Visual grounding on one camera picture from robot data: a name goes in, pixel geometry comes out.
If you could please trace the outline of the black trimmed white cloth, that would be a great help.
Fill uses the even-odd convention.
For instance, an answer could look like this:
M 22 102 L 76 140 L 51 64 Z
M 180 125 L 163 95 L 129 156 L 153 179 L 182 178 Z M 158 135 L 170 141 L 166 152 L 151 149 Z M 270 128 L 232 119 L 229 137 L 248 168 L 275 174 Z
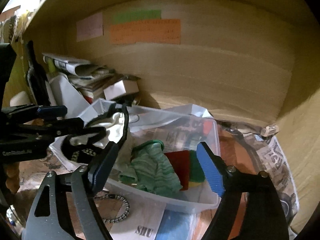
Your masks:
M 126 140 L 128 124 L 127 105 L 113 103 L 108 111 L 90 120 L 80 131 L 65 137 L 61 151 L 68 160 L 77 163 L 81 159 L 99 156 L 109 143 Z

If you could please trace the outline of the yellow green sponge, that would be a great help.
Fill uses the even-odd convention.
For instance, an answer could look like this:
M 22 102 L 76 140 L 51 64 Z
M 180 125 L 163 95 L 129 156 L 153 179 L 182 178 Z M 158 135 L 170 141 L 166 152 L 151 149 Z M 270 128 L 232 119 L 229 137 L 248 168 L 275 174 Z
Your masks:
M 189 187 L 204 183 L 205 176 L 195 151 L 189 151 Z

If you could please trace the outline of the green striped cloth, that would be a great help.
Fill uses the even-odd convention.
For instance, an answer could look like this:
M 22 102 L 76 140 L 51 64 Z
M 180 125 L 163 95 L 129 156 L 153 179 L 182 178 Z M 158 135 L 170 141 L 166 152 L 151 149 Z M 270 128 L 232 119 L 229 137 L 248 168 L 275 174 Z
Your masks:
M 149 140 L 134 147 L 131 162 L 118 179 L 138 190 L 164 197 L 172 197 L 182 189 L 160 140 Z

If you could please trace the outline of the red felt pouch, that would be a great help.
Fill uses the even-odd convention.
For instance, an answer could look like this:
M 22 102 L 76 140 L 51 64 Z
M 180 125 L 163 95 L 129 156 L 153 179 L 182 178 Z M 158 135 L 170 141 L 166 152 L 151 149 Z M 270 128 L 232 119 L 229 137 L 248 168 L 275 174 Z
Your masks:
M 181 191 L 187 191 L 189 189 L 189 151 L 167 152 L 165 156 L 180 180 Z

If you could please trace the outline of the beige thermos jug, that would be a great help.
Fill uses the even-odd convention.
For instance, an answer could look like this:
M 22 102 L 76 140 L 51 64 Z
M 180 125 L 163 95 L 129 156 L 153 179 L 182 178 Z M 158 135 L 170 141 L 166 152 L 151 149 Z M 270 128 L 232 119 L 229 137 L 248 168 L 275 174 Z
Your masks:
M 26 91 L 21 91 L 10 99 L 10 107 L 30 104 L 31 101 Z

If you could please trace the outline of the white plastic sheet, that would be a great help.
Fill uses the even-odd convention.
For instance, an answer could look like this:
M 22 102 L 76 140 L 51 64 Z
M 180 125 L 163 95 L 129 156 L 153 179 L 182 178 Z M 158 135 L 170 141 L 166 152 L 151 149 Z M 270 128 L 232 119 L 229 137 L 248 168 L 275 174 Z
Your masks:
M 51 90 L 58 106 L 66 106 L 66 119 L 79 116 L 88 106 L 86 99 L 62 75 L 50 81 Z

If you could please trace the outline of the dark wine bottle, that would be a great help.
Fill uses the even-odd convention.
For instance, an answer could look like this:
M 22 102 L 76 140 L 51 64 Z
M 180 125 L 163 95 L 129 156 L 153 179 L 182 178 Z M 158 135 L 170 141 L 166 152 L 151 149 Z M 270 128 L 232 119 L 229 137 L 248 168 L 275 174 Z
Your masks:
M 27 51 L 29 68 L 27 70 L 26 79 L 28 86 L 38 105 L 50 106 L 50 100 L 46 86 L 48 79 L 44 68 L 36 60 L 34 43 L 32 40 L 27 43 Z

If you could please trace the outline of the rolled newspaper stack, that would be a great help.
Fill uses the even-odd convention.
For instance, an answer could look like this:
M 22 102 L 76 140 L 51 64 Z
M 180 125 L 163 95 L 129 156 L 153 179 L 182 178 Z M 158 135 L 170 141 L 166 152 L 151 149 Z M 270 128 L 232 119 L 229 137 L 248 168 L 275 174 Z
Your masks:
M 64 77 L 88 103 L 103 98 L 103 90 L 119 79 L 114 69 L 84 59 L 44 53 L 43 61 L 49 68 L 50 81 L 57 76 Z

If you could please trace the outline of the small white cardboard box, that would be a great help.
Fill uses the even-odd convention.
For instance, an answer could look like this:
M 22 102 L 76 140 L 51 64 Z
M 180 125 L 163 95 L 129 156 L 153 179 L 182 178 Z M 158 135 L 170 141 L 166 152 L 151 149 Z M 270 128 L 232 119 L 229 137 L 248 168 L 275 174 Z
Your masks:
M 139 92 L 136 81 L 120 80 L 115 84 L 104 89 L 104 96 L 106 100 L 113 100 L 122 96 L 131 95 Z

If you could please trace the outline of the vintage newspaper print mat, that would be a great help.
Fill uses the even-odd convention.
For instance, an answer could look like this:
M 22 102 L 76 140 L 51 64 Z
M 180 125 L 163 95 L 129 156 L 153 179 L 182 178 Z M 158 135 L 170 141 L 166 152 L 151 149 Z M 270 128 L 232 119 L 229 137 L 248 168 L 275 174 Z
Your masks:
M 264 170 L 270 174 L 290 224 L 299 210 L 299 203 L 292 174 L 276 138 L 263 138 L 248 124 L 231 122 L 219 122 L 218 133 L 221 157 L 227 164 L 235 165 L 245 173 L 255 174 Z M 14 207 L 23 222 L 27 220 L 44 175 L 50 170 L 66 172 L 51 151 L 44 159 L 21 163 L 21 187 Z

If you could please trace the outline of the clear plastic storage box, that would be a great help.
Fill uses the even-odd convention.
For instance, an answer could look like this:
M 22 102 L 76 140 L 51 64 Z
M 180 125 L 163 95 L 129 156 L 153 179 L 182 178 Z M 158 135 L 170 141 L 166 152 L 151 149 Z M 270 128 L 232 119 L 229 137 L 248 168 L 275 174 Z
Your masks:
M 210 116 L 205 118 L 204 110 L 199 106 L 186 105 L 169 110 L 132 106 L 128 111 L 132 145 L 139 146 L 150 140 L 162 141 L 164 154 L 181 177 L 185 176 L 183 168 L 189 164 L 190 178 L 196 179 L 195 151 L 200 142 L 206 142 L 214 154 L 220 154 L 217 123 Z M 119 191 L 161 202 L 166 204 L 168 210 L 199 213 L 216 209 L 220 202 L 220 197 L 211 191 L 207 181 L 165 197 L 139 190 L 133 184 L 123 184 L 119 180 L 119 174 L 120 169 L 114 167 L 106 182 L 106 188 L 110 192 Z

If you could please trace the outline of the pink sticky note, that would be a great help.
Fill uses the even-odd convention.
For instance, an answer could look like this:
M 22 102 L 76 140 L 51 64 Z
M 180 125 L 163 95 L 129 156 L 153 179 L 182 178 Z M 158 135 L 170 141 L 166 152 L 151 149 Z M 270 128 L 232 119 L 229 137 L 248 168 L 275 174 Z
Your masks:
M 103 13 L 98 12 L 76 23 L 76 41 L 85 41 L 103 36 Z

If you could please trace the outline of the green sticky note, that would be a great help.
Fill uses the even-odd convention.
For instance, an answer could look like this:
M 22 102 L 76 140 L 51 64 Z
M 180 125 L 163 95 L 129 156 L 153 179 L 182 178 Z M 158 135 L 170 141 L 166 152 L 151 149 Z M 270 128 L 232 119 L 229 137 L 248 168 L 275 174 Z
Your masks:
M 122 11 L 112 16 L 112 24 L 122 24 L 133 21 L 161 19 L 161 10 Z

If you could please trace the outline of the orange sticky note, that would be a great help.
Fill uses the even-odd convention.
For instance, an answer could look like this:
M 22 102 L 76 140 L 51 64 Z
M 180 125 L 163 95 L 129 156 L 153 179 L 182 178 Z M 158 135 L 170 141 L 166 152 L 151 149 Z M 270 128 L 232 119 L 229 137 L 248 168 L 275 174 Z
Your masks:
M 110 26 L 110 43 L 181 44 L 180 19 L 149 19 Z

